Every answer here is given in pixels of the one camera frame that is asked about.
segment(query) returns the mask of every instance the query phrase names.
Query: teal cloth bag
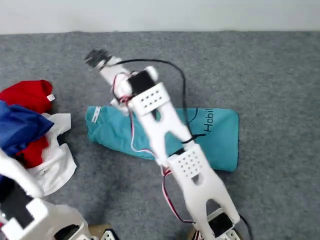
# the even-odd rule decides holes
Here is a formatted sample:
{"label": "teal cloth bag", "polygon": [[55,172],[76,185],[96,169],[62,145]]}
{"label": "teal cloth bag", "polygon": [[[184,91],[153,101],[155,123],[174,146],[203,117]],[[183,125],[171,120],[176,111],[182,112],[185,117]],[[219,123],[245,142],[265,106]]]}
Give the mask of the teal cloth bag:
{"label": "teal cloth bag", "polygon": [[[95,110],[95,106],[89,106],[85,116],[90,141],[132,156],[154,159],[149,153],[135,152],[131,149],[129,116],[124,116],[112,106],[102,106],[96,118]],[[177,108],[176,112],[185,123],[183,109]],[[195,141],[202,147],[211,167],[216,170],[234,171],[238,162],[238,114],[234,110],[220,108],[188,108],[187,114],[193,134],[206,134]],[[150,149],[149,139],[135,115],[133,121],[134,147],[138,150]],[[165,144],[168,156],[183,147],[171,133],[166,134]]]}

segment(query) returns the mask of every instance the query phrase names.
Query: white tag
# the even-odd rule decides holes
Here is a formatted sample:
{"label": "white tag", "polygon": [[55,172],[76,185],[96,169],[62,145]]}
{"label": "white tag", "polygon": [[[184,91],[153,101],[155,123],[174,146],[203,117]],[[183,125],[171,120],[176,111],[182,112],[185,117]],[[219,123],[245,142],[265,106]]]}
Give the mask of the white tag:
{"label": "white tag", "polygon": [[91,122],[93,122],[93,123],[96,123],[96,122],[97,122],[98,117],[99,117],[100,110],[101,110],[101,107],[100,107],[100,106],[96,106],[96,107],[95,107],[94,114],[93,114],[93,117],[92,117]]}
{"label": "white tag", "polygon": [[56,99],[53,94],[50,94],[50,95],[46,96],[46,98],[47,98],[50,102],[52,102],[53,100]]}

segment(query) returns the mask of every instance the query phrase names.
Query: wire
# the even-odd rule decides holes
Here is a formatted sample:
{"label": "wire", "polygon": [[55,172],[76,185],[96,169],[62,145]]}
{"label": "wire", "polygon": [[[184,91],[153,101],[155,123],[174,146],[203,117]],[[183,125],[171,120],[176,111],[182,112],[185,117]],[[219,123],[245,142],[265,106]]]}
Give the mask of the wire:
{"label": "wire", "polygon": [[127,108],[129,110],[129,116],[130,116],[130,125],[131,125],[131,143],[130,143],[130,146],[131,146],[131,149],[136,152],[136,153],[142,153],[142,152],[145,152],[145,153],[148,153],[148,154],[151,154],[155,159],[157,159],[157,156],[156,154],[147,149],[147,148],[143,148],[143,149],[140,149],[140,150],[137,150],[134,146],[134,141],[135,141],[135,123],[134,123],[134,114],[133,112],[131,111],[131,109],[128,107],[128,101],[129,99],[127,99],[125,101],[125,103],[127,104]]}
{"label": "wire", "polygon": [[166,176],[170,175],[171,173],[172,173],[172,172],[171,172],[170,170],[167,170],[167,171],[164,173],[164,175],[163,175],[163,179],[162,179],[162,193],[163,193],[163,195],[164,195],[164,198],[165,198],[166,202],[168,203],[171,211],[173,212],[173,214],[175,215],[175,217],[176,217],[177,219],[179,219],[181,222],[186,223],[186,224],[194,224],[194,223],[195,223],[194,221],[191,221],[191,220],[183,220],[183,219],[179,216],[177,210],[176,210],[175,207],[174,207],[174,204],[173,204],[172,201],[170,200],[170,197],[169,197],[168,192],[167,192],[167,189],[166,189],[166,183],[165,183],[165,181],[166,181]]}
{"label": "wire", "polygon": [[248,233],[249,233],[249,237],[250,237],[250,240],[254,240],[254,234],[252,232],[252,228],[249,224],[249,222],[245,219],[244,216],[242,216],[241,214],[239,214],[240,218],[242,219],[242,221],[245,223],[246,227],[248,228]]}
{"label": "wire", "polygon": [[163,64],[168,64],[172,67],[174,67],[176,70],[179,71],[181,77],[182,77],[182,108],[183,108],[183,114],[184,114],[184,118],[185,118],[185,123],[186,126],[191,134],[191,136],[193,136],[192,134],[192,130],[190,127],[190,122],[188,120],[188,114],[187,114],[187,100],[186,100],[186,92],[187,92],[187,85],[186,85],[186,76],[184,71],[182,71],[182,69],[180,67],[178,67],[177,65],[173,64],[170,61],[166,61],[166,60],[160,60],[160,59],[152,59],[152,58],[137,58],[137,59],[129,59],[129,60],[124,60],[124,61],[119,61],[114,65],[120,65],[120,64],[127,64],[127,63],[132,63],[132,62],[155,62],[155,63],[163,63]]}

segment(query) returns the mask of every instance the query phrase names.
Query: white plastic frame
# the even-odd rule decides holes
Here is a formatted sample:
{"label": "white plastic frame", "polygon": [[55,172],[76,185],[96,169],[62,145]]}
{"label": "white plastic frame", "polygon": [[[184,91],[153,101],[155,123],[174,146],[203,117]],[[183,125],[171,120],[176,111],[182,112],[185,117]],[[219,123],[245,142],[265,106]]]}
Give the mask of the white plastic frame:
{"label": "white plastic frame", "polygon": [[73,224],[79,229],[69,240],[98,240],[90,235],[86,220],[74,208],[35,198],[26,209],[34,218],[26,228],[22,228],[14,217],[1,228],[9,240],[53,240],[59,230]]}

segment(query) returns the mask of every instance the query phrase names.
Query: black cable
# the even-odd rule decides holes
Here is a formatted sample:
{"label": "black cable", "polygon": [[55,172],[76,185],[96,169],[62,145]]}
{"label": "black cable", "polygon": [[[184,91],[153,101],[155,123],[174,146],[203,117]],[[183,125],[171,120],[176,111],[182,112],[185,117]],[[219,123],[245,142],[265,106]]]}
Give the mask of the black cable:
{"label": "black cable", "polygon": [[252,228],[251,228],[249,222],[241,214],[239,214],[239,216],[242,219],[242,221],[245,223],[246,227],[248,228],[248,233],[249,233],[250,240],[254,240],[254,234],[252,233]]}
{"label": "black cable", "polygon": [[191,131],[191,127],[190,127],[190,122],[188,121],[188,114],[187,114],[187,100],[186,100],[186,76],[184,71],[182,71],[182,69],[180,67],[178,67],[177,65],[173,64],[170,61],[166,61],[166,60],[160,60],[160,59],[152,59],[152,58],[137,58],[137,59],[130,59],[130,60],[124,60],[124,61],[119,61],[114,65],[119,65],[119,64],[127,64],[127,63],[132,63],[132,62],[155,62],[155,63],[163,63],[163,64],[168,64],[172,67],[174,67],[176,70],[179,71],[181,77],[182,77],[182,108],[183,108],[183,114],[184,114],[184,118],[185,118],[185,122],[186,122],[186,126],[191,134],[191,136],[193,136],[192,131]]}

